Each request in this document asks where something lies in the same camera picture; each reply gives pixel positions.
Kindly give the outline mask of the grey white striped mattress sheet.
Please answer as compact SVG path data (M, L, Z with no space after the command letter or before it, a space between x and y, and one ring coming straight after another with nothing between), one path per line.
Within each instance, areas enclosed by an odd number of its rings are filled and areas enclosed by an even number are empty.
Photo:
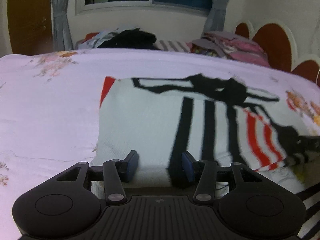
M182 53L190 52L189 43L182 41L158 40L154 43L154 46L162 51L173 51Z

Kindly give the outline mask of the grey curtain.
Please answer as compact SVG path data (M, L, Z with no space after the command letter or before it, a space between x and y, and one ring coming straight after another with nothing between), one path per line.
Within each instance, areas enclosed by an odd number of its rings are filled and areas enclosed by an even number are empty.
M67 19L68 0L50 0L53 13L53 44L55 51L73 49L71 32Z
M209 31L223 31L226 9L229 0L212 0L212 7L203 28L203 34Z

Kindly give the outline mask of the pink floral bed sheet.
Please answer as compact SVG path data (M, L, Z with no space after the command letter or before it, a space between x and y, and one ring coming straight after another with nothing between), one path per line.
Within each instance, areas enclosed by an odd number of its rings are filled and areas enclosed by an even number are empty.
M155 50L92 49L1 58L1 239L32 239L21 234L12 216L22 194L79 162L102 165L92 161L107 77L181 79L198 74L236 78L266 91L304 79L243 62ZM213 209L193 202L197 184L182 167L182 186L133 187L138 167L133 178L122 183L126 202L103 208L93 227L69 239L230 239L218 232Z

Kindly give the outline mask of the grey right curtain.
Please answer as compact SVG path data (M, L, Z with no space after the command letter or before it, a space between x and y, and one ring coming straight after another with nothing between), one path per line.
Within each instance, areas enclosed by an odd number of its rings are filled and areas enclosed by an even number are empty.
M209 31L223 31L226 9L229 0L212 0L212 7L203 28L203 34Z

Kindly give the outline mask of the white red black striped sweater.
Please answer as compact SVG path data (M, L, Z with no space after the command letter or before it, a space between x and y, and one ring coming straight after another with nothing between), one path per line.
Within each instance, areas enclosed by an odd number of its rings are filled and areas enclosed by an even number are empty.
M93 165L139 154L133 187L182 186L182 153L220 166L242 163L298 193L299 236L319 239L319 89L304 79L279 91L201 74L181 79L107 77Z

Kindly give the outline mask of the white grey patterned cloth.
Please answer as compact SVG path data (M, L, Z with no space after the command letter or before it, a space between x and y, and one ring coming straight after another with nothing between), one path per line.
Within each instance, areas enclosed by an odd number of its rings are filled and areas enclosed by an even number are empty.
M140 30L140 27L117 28L115 30L103 30L98 33L89 33L84 39L75 44L75 49L93 49L98 48L103 42L111 40L125 30Z

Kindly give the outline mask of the red white scalloped headboard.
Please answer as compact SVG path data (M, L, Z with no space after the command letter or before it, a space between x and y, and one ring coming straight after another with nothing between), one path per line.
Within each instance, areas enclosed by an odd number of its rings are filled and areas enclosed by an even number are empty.
M238 23L235 33L259 44L273 69L299 75L319 85L319 56L299 56L293 33L285 24L271 22L254 29L251 22L244 21Z

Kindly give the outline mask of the grey left curtain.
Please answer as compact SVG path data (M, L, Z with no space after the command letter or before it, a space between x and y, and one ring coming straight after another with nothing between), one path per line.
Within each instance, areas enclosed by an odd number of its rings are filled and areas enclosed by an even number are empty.
M55 51L73 49L71 32L67 19L68 0L50 0L53 13L53 44Z

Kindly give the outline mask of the brown wooden door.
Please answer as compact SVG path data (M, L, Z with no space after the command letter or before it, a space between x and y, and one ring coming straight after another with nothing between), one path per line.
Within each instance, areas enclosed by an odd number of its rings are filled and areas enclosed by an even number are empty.
M14 54L53 51L50 0L8 0L8 27Z

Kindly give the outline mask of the colourful cartoon pillow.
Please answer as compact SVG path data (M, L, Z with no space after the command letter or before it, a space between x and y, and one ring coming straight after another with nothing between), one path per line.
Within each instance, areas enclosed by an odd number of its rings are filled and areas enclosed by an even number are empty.
M190 52L195 54L212 56L212 57L224 57L224 55L222 56L219 55L215 49L202 48L194 44L191 46Z

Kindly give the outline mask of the black garment pile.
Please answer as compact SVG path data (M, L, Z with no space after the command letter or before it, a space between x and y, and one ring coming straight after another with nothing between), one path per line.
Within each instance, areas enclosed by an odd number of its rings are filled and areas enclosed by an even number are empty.
M152 33L141 31L139 28L124 30L110 40L104 41L98 48L126 48L158 50L154 45L157 38Z

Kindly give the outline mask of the pink grey folded bedding stack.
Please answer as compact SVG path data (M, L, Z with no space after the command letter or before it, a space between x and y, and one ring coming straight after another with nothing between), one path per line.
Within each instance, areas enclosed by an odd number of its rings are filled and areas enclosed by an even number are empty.
M191 42L192 45L202 48L215 49L220 57L234 61L256 64L263 67L270 67L267 54L256 42L240 35L225 31L210 31Z

